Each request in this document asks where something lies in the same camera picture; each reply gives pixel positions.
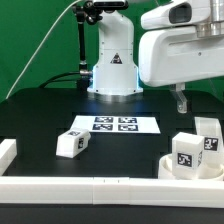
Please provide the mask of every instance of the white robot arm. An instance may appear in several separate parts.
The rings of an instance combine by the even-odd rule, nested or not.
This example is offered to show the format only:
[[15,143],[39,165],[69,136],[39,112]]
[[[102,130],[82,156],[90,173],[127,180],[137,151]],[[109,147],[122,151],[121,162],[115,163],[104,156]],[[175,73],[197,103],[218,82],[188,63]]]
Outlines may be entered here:
[[90,97],[104,101],[127,101],[142,95],[138,85],[138,67],[133,61],[134,26],[116,10],[128,3],[146,0],[93,0],[102,9],[99,24],[99,60],[93,69]]
[[174,0],[144,14],[142,26],[151,31],[140,42],[141,80],[178,86],[179,111],[186,112],[185,82],[224,75],[223,21],[224,0]]

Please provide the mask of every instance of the black table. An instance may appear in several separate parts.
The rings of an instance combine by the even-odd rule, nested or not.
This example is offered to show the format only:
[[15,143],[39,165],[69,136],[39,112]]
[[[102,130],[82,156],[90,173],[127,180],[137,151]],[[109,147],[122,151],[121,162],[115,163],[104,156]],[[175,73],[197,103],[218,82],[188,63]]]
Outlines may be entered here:
[[[0,104],[0,138],[16,138],[18,155],[5,176],[156,178],[161,156],[180,131],[195,133],[194,117],[220,120],[224,104],[187,92],[192,112],[179,114],[169,91],[145,91],[142,100],[104,103],[74,89],[24,89]],[[74,159],[56,157],[58,135],[76,115],[156,118],[161,134],[92,133]],[[222,209],[90,205],[0,205],[4,223],[222,223]]]

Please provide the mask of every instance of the white cube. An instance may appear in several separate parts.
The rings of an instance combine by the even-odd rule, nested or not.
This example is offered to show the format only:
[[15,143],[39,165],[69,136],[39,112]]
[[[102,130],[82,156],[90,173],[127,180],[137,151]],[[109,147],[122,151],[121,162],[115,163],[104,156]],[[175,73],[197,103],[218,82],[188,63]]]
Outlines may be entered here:
[[74,158],[88,147],[90,133],[86,129],[73,128],[58,137],[57,156]]
[[172,173],[178,179],[197,179],[200,175],[204,137],[180,132],[172,140]]
[[205,137],[205,163],[224,164],[224,147],[221,125],[218,119],[195,117],[197,134]]

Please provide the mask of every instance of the green backdrop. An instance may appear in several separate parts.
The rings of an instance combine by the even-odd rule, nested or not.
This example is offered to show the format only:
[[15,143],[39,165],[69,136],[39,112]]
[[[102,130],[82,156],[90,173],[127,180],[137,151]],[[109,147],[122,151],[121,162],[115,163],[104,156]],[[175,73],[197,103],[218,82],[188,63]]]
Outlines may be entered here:
[[[158,0],[159,4],[169,0]],[[1,0],[0,6],[0,101],[2,101],[41,40],[71,0]],[[144,12],[155,8],[154,1],[133,4],[122,12],[135,25],[134,60],[138,64],[138,43],[145,32],[140,25]],[[86,24],[87,60],[93,66],[98,60],[98,28]],[[73,13],[68,12],[33,63],[16,86],[37,87],[50,77],[78,70],[79,49],[77,23]],[[208,91],[222,100],[224,78],[203,80],[187,84],[187,89]],[[49,87],[75,87],[74,83],[51,84]]]

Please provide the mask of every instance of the printed marker sheet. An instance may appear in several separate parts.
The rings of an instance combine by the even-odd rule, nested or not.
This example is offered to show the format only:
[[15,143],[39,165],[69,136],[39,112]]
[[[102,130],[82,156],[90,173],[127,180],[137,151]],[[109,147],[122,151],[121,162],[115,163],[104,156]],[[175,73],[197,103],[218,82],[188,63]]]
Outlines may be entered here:
[[73,128],[88,129],[90,132],[160,134],[154,117],[76,116]]

